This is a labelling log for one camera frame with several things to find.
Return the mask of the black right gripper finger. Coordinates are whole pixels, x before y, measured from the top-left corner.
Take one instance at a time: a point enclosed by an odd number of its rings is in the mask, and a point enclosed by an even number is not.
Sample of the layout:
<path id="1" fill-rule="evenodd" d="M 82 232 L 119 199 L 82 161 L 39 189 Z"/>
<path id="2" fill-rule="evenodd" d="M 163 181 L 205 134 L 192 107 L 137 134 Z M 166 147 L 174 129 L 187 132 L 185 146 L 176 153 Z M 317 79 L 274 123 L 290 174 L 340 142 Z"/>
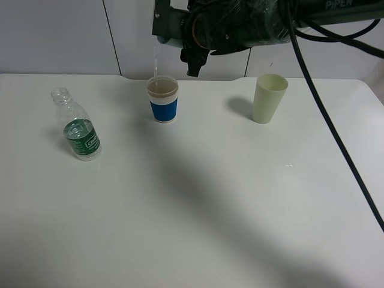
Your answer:
<path id="1" fill-rule="evenodd" d="M 189 59 L 187 61 L 187 75 L 190 77 L 198 77 L 201 68 L 206 64 L 206 59 Z"/>

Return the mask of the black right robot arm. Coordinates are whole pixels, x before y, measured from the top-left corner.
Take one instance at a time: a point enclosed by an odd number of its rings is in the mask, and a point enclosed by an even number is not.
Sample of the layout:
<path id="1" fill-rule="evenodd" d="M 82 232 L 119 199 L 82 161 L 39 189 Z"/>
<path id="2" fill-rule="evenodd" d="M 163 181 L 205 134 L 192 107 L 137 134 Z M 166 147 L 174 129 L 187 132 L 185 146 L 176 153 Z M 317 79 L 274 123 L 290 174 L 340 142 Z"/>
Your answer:
<path id="1" fill-rule="evenodd" d="M 186 10 L 155 1 L 152 34 L 181 48 L 197 77 L 209 55 L 228 55 L 290 41 L 289 28 L 379 20 L 383 1 L 189 1 Z"/>

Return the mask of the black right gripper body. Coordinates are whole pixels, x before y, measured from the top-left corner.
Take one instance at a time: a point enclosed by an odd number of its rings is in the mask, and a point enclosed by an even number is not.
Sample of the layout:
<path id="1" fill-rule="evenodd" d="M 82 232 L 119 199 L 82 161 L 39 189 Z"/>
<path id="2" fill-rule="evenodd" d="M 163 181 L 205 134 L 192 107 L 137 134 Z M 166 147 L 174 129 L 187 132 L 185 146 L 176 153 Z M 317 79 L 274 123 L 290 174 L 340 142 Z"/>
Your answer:
<path id="1" fill-rule="evenodd" d="M 209 50 L 198 46 L 192 37 L 192 22 L 196 16 L 189 10 L 177 9 L 170 1 L 155 1 L 152 17 L 152 35 L 166 38 L 178 38 L 183 41 L 181 61 L 187 63 L 189 59 L 207 61 Z"/>

